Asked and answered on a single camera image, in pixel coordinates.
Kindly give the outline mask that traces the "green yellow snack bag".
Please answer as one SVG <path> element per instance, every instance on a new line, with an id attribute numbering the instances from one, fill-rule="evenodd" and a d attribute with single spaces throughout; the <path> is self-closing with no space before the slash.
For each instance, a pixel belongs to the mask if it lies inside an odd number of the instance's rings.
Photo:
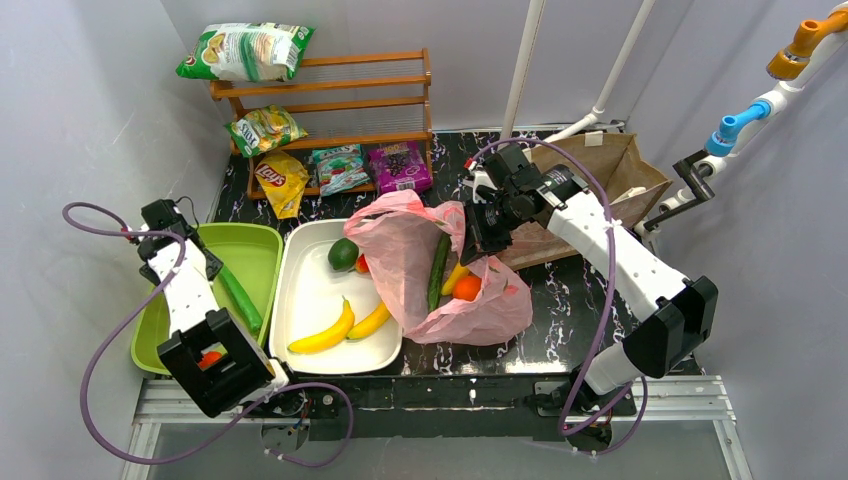
<path id="1" fill-rule="evenodd" d="M 305 139 L 309 133 L 293 116 L 278 105 L 268 105 L 246 113 L 224 126 L 237 152 L 252 158 L 283 145 Z"/>

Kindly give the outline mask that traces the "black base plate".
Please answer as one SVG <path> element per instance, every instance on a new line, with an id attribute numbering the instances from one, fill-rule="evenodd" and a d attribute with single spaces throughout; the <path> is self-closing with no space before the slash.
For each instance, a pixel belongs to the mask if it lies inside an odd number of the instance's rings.
<path id="1" fill-rule="evenodd" d="M 306 418 L 315 441 L 403 438 L 529 437 L 557 441 L 556 421 L 574 375 L 556 372 L 503 375 L 297 374 L 297 383 L 323 381 L 337 392 L 311 387 Z"/>

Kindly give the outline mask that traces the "brown burlap tote bag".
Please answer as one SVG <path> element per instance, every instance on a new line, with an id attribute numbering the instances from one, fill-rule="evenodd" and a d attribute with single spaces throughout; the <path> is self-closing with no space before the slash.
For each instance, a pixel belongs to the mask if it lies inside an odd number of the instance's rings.
<path id="1" fill-rule="evenodd" d="M 596 178 L 610 200 L 613 217 L 630 228 L 654 208 L 672 181 L 644 161 L 634 134 L 594 132 L 554 144 L 576 158 Z M 577 251 L 537 223 L 512 232 L 512 245 L 498 258 L 513 270 L 573 256 Z"/>

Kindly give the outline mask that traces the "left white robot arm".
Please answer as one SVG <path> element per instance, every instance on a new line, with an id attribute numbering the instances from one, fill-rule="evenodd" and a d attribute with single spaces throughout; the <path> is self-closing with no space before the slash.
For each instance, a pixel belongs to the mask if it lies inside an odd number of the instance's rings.
<path id="1" fill-rule="evenodd" d="M 283 364 L 259 342 L 261 315 L 176 202 L 156 200 L 141 217 L 139 272 L 164 296 L 168 333 L 156 352 L 170 376 L 209 417 L 284 387 Z"/>

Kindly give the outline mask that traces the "black pipe clamp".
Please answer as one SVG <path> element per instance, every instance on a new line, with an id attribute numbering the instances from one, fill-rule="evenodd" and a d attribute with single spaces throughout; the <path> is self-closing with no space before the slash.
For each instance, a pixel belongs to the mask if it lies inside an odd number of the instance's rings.
<path id="1" fill-rule="evenodd" d="M 662 222 L 699 206 L 702 203 L 711 200 L 715 196 L 714 191 L 706 181 L 708 166 L 696 166 L 697 162 L 706 159 L 708 156 L 708 152 L 705 149 L 701 149 L 684 159 L 679 160 L 673 165 L 674 171 L 688 188 L 691 199 L 677 200 L 676 204 L 671 207 L 661 207 L 660 214 L 658 216 L 644 223 L 644 230 L 646 232 L 653 232 L 654 230 L 657 230 Z"/>

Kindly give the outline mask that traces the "yellow Lays chips bag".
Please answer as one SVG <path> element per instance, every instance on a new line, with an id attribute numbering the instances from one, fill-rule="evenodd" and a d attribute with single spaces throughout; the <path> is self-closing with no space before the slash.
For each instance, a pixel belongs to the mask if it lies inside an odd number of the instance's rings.
<path id="1" fill-rule="evenodd" d="M 285 152 L 265 155 L 254 176 L 279 220 L 298 216 L 310 180 L 299 160 Z"/>

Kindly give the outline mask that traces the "white PVC pipe frame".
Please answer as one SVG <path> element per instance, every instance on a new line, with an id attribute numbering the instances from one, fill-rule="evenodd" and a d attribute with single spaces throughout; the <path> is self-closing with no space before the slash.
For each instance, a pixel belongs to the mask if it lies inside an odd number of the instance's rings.
<path id="1" fill-rule="evenodd" d="M 552 143 L 560 139 L 568 138 L 576 135 L 587 127 L 594 126 L 600 117 L 604 114 L 606 103 L 614 89 L 623 67 L 625 66 L 630 54 L 635 46 L 635 43 L 650 15 L 656 1 L 642 1 L 639 10 L 631 24 L 631 27 L 625 37 L 625 40 L 616 56 L 616 59 L 610 69 L 610 72 L 603 84 L 603 87 L 597 97 L 592 108 L 580 120 L 567 126 L 565 129 L 556 132 L 547 137 L 544 141 Z M 515 115 L 518 111 L 521 95 L 524 90 L 524 83 L 527 78 L 527 70 L 532 59 L 533 50 L 535 47 L 538 30 L 541 23 L 541 18 L 544 11 L 546 1 L 530 1 L 526 16 L 525 25 L 523 28 L 522 39 L 519 47 L 519 54 L 514 69 L 514 75 L 511 82 L 510 93 L 507 101 L 507 109 L 504 117 L 504 125 L 501 131 L 501 137 L 507 138 L 511 135 L 514 127 Z M 836 5 L 828 14 L 824 21 L 825 26 L 831 33 L 824 37 L 821 43 L 815 48 L 810 63 L 803 72 L 794 80 L 780 81 L 769 91 L 760 95 L 752 101 L 766 100 L 772 105 L 771 114 L 763 120 L 756 120 L 748 124 L 740 133 L 736 146 L 732 152 L 726 157 L 715 157 L 709 155 L 706 159 L 696 163 L 697 167 L 708 166 L 708 174 L 706 181 L 715 177 L 726 168 L 726 161 L 739 156 L 745 146 L 774 118 L 780 113 L 787 110 L 793 100 L 805 89 L 807 83 L 812 77 L 825 65 L 825 63 L 840 49 L 843 45 L 847 45 L 847 1 Z M 661 207 L 671 207 L 676 204 L 677 200 L 689 200 L 691 195 L 687 189 L 680 189 L 675 195 L 663 200 Z M 641 222 L 637 226 L 639 235 L 643 238 L 647 237 L 647 232 L 644 230 L 644 223 Z"/>

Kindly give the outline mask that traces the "small red tomato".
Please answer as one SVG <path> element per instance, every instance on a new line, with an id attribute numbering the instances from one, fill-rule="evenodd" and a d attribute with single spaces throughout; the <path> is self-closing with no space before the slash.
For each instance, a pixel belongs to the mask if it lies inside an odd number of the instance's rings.
<path id="1" fill-rule="evenodd" d="M 201 360 L 198 362 L 198 367 L 201 370 L 209 369 L 214 366 L 219 360 L 221 360 L 222 357 L 223 354 L 215 350 L 206 352 L 202 356 Z"/>

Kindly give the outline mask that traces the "teal candy packet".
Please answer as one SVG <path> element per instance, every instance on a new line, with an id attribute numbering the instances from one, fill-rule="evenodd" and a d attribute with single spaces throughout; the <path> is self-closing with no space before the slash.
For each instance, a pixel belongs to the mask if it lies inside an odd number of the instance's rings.
<path id="1" fill-rule="evenodd" d="M 321 197 L 341 193 L 370 181 L 360 144 L 313 150 L 311 160 L 315 166 Z"/>

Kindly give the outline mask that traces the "red strawberry toy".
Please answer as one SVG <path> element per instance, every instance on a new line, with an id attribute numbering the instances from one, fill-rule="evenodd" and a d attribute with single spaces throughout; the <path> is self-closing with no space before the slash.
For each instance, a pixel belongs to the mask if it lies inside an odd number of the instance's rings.
<path id="1" fill-rule="evenodd" d="M 364 255 L 360 255 L 357 258 L 354 268 L 358 273 L 368 274 L 370 272 L 368 263 Z"/>

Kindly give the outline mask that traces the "orange fruit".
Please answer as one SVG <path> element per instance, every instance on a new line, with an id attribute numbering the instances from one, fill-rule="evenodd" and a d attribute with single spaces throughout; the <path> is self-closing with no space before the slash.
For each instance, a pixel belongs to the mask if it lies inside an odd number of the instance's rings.
<path id="1" fill-rule="evenodd" d="M 467 275 L 456 282 L 451 294 L 454 299 L 472 302 L 477 298 L 481 289 L 482 279 L 474 275 Z"/>

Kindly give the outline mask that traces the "pink plastic grocery bag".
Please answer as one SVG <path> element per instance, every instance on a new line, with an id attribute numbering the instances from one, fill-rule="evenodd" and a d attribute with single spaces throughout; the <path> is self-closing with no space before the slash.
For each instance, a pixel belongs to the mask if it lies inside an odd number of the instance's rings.
<path id="1" fill-rule="evenodd" d="M 440 238 L 450 238 L 449 257 L 463 247 L 465 215 L 459 201 L 428 207 L 411 190 L 387 193 L 347 219 L 343 234 L 365 255 L 376 291 L 404 337 L 416 343 L 495 345 L 533 322 L 529 286 L 495 256 L 470 264 L 471 274 L 482 281 L 474 300 L 450 299 L 429 308 L 429 279 Z"/>

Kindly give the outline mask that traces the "white rectangular tray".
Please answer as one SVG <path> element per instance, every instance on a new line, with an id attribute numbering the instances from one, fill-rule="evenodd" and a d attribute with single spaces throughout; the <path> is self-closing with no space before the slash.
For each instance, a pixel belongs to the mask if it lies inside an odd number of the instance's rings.
<path id="1" fill-rule="evenodd" d="M 331 327 L 347 299 L 361 321 L 380 302 L 369 277 L 334 271 L 327 255 L 343 237 L 344 219 L 318 220 L 295 228 L 285 241 L 281 270 L 268 337 L 272 355 L 303 374 L 347 375 L 373 372 L 396 360 L 402 330 L 390 319 L 374 334 L 345 340 L 322 352 L 296 354 L 289 345 Z"/>

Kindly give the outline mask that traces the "green avocado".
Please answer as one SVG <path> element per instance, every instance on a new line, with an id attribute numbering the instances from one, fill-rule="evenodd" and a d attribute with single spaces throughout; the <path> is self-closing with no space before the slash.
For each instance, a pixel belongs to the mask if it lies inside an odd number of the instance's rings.
<path id="1" fill-rule="evenodd" d="M 359 247 L 347 238 L 340 238 L 330 248 L 327 260 L 336 272 L 350 271 L 360 256 Z"/>

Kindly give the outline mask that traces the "long green cucumber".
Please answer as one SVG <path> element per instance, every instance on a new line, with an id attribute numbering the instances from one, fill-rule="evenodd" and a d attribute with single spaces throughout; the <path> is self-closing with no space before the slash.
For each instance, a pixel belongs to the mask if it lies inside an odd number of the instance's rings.
<path id="1" fill-rule="evenodd" d="M 451 237 L 442 233 L 438 239 L 434 253 L 427 285 L 427 307 L 429 312 L 438 308 L 442 288 L 444 270 L 451 250 Z"/>

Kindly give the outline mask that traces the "yellow banana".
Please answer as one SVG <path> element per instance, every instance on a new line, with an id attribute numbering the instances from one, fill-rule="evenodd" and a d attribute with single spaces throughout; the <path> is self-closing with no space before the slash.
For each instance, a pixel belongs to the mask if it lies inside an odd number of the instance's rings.
<path id="1" fill-rule="evenodd" d="M 385 303 L 380 302 L 369 315 L 351 328 L 346 338 L 348 340 L 361 340 L 367 338 L 380 329 L 390 317 L 391 314 Z"/>
<path id="2" fill-rule="evenodd" d="M 294 354 L 307 355 L 328 350 L 346 339 L 355 324 L 355 314 L 349 300 L 342 298 L 342 311 L 336 322 L 325 330 L 296 340 L 288 346 Z"/>
<path id="3" fill-rule="evenodd" d="M 458 282 L 460 280 L 462 280 L 463 278 L 467 277 L 469 275 L 469 273 L 470 273 L 470 270 L 469 270 L 468 267 L 463 266 L 460 263 L 457 263 L 454 266 L 453 270 L 451 271 L 450 275 L 448 276 L 447 280 L 442 285 L 442 288 L 441 288 L 441 291 L 440 291 L 441 295 L 442 296 L 451 295 L 454 288 L 458 284 Z"/>

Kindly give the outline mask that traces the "green white chips bag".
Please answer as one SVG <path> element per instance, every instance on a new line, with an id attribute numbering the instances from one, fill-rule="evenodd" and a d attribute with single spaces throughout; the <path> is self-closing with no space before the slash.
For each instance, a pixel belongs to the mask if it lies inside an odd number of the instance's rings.
<path id="1" fill-rule="evenodd" d="M 271 22 L 209 25 L 176 74 L 210 81 L 288 82 L 296 76 L 314 32 L 309 26 Z"/>

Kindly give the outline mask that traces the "orange pipe valve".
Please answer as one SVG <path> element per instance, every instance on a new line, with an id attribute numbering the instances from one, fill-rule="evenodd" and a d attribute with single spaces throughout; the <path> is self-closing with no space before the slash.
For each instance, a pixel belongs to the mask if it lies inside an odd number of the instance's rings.
<path id="1" fill-rule="evenodd" d="M 796 79 L 810 63 L 815 48 L 831 31 L 824 21 L 802 21 L 792 42 L 772 58 L 766 67 L 767 73 L 774 79 L 790 81 Z"/>

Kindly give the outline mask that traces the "blue pipe valve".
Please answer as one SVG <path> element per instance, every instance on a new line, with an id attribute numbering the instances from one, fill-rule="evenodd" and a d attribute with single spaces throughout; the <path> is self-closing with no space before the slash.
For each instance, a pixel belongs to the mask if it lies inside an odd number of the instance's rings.
<path id="1" fill-rule="evenodd" d="M 746 110 L 721 118 L 719 127 L 705 142 L 704 150 L 715 157 L 728 156 L 736 146 L 741 131 L 751 122 L 766 119 L 772 105 L 766 100 L 752 103 Z"/>

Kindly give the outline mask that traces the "wooden shelf rack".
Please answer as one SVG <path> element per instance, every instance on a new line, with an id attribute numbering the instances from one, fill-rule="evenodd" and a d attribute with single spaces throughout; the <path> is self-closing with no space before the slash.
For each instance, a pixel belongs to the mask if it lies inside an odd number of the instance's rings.
<path id="1" fill-rule="evenodd" d="M 307 58 L 289 82 L 215 80 L 213 100 L 229 103 L 234 119 L 267 104 L 284 108 L 307 137 L 284 150 L 309 160 L 315 149 L 416 142 L 432 161 L 433 126 L 427 49 Z"/>

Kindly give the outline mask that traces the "green plastic bin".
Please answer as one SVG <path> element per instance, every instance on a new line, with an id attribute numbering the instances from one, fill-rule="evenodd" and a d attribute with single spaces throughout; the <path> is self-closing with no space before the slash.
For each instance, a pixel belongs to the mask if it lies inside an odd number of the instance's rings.
<path id="1" fill-rule="evenodd" d="M 199 236 L 239 281 L 262 315 L 262 328 L 254 338 L 264 346 L 282 260 L 282 237 L 270 227 L 231 222 L 202 224 Z M 156 347 L 168 337 L 168 328 L 167 302 L 159 294 L 135 323 L 130 353 L 138 368 L 153 374 L 169 374 L 156 352 Z"/>

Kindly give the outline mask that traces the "purple grape candy packet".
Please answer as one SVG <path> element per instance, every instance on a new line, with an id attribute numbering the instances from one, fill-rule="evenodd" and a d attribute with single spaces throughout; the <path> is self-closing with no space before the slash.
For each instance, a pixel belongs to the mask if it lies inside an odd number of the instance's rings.
<path id="1" fill-rule="evenodd" d="M 378 195 L 402 190 L 421 194 L 433 186 L 430 167 L 417 142 L 376 147 L 367 152 L 367 160 Z"/>

